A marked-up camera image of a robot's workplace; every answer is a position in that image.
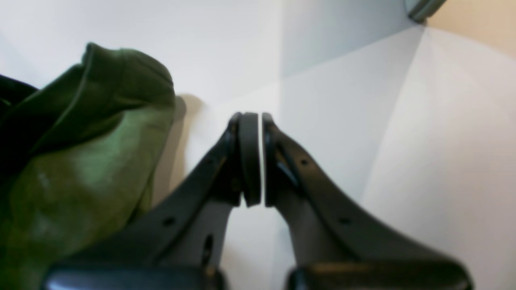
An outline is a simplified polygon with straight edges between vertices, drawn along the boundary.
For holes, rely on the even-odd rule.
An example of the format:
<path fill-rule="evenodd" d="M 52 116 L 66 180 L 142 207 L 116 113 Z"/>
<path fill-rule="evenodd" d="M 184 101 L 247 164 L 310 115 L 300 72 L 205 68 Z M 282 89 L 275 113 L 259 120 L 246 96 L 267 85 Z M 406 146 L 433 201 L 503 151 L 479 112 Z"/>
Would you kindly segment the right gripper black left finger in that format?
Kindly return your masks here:
<path fill-rule="evenodd" d="M 50 268 L 42 290 L 226 290 L 227 222 L 260 203 L 258 114 L 234 114 L 188 177 L 122 231 Z"/>

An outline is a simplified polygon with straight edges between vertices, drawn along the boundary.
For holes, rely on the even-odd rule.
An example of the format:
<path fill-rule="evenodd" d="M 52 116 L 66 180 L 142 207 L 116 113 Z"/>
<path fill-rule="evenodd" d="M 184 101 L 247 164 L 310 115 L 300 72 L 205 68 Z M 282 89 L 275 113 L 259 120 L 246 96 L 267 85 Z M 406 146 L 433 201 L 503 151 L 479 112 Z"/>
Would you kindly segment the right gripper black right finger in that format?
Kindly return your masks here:
<path fill-rule="evenodd" d="M 466 268 L 347 197 L 304 148 L 262 116 L 265 204 L 289 226 L 288 290 L 472 290 Z"/>

